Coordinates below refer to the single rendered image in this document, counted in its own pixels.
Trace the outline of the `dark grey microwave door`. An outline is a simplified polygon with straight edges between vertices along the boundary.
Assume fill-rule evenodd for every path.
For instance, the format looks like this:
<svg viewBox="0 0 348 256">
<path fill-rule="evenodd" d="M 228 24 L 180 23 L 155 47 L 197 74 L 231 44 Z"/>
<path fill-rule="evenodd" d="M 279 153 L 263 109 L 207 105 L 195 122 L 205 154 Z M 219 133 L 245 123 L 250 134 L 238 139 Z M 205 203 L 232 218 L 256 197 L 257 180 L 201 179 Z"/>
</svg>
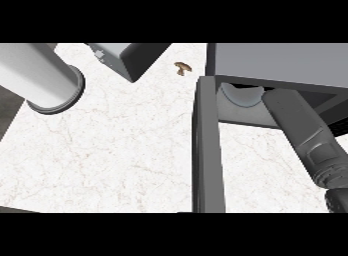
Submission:
<svg viewBox="0 0 348 256">
<path fill-rule="evenodd" d="M 192 211 L 225 213 L 216 78 L 197 82 L 192 114 Z"/>
</svg>

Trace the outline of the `pale glass microwave plate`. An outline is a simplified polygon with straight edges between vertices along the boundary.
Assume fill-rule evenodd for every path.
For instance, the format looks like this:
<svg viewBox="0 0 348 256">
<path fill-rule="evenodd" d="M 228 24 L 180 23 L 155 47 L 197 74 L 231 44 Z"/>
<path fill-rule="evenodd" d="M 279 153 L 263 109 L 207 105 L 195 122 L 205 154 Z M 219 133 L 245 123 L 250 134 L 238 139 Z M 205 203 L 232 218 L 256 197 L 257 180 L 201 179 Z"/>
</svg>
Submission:
<svg viewBox="0 0 348 256">
<path fill-rule="evenodd" d="M 264 95 L 264 88 L 262 86 L 223 83 L 220 89 L 229 101 L 239 107 L 250 108 L 262 102 Z"/>
</svg>

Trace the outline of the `grey white milk carton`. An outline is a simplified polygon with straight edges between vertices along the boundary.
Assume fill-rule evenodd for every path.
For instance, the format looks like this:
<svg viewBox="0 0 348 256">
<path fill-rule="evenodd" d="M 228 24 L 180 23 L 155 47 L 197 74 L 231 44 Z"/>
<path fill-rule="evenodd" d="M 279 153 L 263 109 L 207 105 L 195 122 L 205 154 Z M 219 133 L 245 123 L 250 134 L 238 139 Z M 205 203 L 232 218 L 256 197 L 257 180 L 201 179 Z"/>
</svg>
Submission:
<svg viewBox="0 0 348 256">
<path fill-rule="evenodd" d="M 89 43 L 95 56 L 135 83 L 170 47 L 170 43 Z"/>
</svg>

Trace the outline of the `grey microwave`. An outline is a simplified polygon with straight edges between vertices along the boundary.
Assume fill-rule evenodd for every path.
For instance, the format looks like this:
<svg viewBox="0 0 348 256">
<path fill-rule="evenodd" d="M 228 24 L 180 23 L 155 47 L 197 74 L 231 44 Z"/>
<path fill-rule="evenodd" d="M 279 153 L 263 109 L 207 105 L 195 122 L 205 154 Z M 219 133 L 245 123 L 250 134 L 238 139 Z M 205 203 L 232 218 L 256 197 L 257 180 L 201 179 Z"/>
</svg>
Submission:
<svg viewBox="0 0 348 256">
<path fill-rule="evenodd" d="M 211 43 L 205 74 L 239 89 L 298 91 L 332 133 L 348 134 L 348 43 Z"/>
</svg>

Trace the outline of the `small brown mushroom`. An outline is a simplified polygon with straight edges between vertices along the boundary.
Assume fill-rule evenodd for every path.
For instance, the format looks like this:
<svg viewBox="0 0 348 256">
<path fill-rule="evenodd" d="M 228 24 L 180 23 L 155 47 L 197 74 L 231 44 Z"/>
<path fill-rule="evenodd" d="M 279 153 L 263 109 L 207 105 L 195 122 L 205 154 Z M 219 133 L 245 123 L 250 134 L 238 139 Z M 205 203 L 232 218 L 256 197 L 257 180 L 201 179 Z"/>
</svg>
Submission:
<svg viewBox="0 0 348 256">
<path fill-rule="evenodd" d="M 183 62 L 176 62 L 174 66 L 179 68 L 177 74 L 180 76 L 185 75 L 185 72 L 191 72 L 192 71 L 192 67 L 186 63 L 183 63 Z"/>
</svg>

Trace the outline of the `white cylinder with dark rim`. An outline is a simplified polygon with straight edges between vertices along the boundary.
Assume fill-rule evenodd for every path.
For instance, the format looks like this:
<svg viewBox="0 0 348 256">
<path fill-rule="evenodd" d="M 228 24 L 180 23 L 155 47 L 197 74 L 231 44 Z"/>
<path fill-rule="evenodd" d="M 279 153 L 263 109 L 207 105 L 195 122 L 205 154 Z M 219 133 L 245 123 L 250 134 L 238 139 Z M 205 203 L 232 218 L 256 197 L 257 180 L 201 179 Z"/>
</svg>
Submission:
<svg viewBox="0 0 348 256">
<path fill-rule="evenodd" d="M 86 78 L 46 43 L 0 43 L 0 86 L 27 100 L 36 112 L 53 115 L 78 102 Z"/>
</svg>

